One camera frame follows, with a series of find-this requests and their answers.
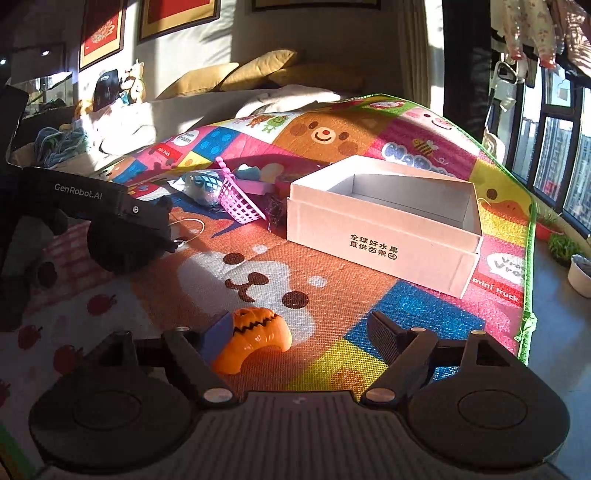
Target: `white bowl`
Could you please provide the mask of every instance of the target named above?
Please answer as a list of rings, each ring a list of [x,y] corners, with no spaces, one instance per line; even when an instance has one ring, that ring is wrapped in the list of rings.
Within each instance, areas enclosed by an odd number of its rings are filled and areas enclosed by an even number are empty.
[[[591,299],[591,277],[574,262],[573,258],[570,259],[569,283],[583,297]]]

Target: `bee cartoon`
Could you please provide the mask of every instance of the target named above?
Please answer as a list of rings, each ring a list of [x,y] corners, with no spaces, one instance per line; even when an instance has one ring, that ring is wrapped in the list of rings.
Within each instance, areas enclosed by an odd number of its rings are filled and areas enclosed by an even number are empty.
[[[434,150],[439,150],[439,147],[437,145],[434,145],[432,140],[424,141],[415,138],[413,140],[413,145],[425,157],[431,156]]]

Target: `framed picture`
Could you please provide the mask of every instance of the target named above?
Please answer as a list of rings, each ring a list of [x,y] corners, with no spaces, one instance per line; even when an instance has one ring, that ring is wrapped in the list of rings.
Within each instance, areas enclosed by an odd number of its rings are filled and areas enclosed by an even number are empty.
[[[86,0],[80,70],[123,50],[127,0]]]
[[[302,7],[357,7],[379,10],[381,0],[252,0],[252,9],[255,12]]]
[[[138,42],[217,20],[220,0],[141,0]]]

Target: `plant pot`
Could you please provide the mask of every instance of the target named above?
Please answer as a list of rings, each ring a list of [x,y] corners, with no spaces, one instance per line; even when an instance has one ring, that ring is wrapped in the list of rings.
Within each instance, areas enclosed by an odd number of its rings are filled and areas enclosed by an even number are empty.
[[[543,225],[542,223],[535,224],[535,237],[538,240],[548,243],[548,241],[550,240],[550,235],[552,235],[553,233],[557,233],[559,235],[563,234],[562,232],[552,230],[551,228]]]
[[[591,299],[591,277],[575,263],[575,256],[570,261],[569,283],[583,297]]]

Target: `green mat edge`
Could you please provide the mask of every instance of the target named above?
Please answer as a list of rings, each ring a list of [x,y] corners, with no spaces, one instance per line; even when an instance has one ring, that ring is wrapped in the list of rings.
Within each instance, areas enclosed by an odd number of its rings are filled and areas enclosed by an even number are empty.
[[[27,480],[31,478],[36,470],[29,462],[24,452],[18,446],[14,438],[8,433],[3,424],[0,423],[0,443],[4,446],[5,452],[10,455],[10,462],[16,466],[16,471],[9,468],[6,459],[2,460],[8,475],[14,480]]]

